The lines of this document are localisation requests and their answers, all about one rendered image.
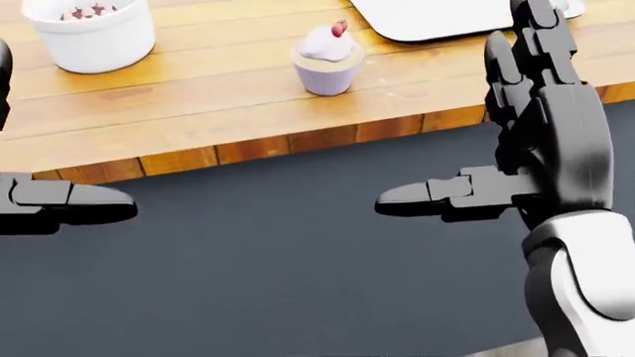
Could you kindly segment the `pink frosted cupcake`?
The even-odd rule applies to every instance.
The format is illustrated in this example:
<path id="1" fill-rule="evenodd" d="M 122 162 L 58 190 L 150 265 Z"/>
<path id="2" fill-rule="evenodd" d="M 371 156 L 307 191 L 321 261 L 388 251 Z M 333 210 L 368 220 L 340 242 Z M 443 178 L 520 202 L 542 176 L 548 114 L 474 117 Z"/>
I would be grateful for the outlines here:
<path id="1" fill-rule="evenodd" d="M 342 94 L 352 84 L 364 50 L 348 32 L 346 20 L 316 26 L 291 49 L 291 62 L 306 91 Z"/>

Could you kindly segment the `white bowl with cake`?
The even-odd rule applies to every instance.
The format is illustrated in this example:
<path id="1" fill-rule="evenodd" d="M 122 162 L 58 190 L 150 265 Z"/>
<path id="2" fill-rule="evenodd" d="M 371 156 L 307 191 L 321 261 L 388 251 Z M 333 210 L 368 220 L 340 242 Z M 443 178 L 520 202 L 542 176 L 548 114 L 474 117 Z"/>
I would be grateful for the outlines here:
<path id="1" fill-rule="evenodd" d="M 149 0 L 23 0 L 22 14 L 54 63 L 73 73 L 127 67 L 155 45 Z"/>

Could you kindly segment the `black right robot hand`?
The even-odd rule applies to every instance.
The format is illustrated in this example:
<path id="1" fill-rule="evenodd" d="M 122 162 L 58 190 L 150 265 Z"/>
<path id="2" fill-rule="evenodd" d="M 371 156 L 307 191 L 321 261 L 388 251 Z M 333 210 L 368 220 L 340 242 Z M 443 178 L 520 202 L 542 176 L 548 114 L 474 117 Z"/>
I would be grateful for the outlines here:
<path id="1" fill-rule="evenodd" d="M 577 47 L 565 16 L 549 0 L 509 2 L 516 41 L 497 32 L 484 49 L 485 108 L 501 129 L 495 165 L 390 189 L 377 198 L 377 213 L 464 222 L 514 207 L 534 227 L 611 208 L 610 130 L 595 88 L 572 65 Z"/>

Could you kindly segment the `white tray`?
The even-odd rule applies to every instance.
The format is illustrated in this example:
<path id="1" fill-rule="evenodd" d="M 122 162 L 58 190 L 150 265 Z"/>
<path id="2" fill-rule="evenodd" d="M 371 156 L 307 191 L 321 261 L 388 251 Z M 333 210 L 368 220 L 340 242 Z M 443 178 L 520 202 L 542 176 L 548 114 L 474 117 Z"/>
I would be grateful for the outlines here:
<path id="1" fill-rule="evenodd" d="M 348 0 L 390 41 L 416 43 L 509 29 L 524 0 Z"/>

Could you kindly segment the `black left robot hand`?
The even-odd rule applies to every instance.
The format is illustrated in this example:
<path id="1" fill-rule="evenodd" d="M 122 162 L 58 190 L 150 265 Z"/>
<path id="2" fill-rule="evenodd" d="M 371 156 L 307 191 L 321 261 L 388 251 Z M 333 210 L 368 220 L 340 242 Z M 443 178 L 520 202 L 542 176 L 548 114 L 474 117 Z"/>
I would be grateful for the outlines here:
<path id="1" fill-rule="evenodd" d="M 137 213 L 134 199 L 118 189 L 0 173 L 0 235 L 52 235 L 63 224 L 103 225 Z"/>

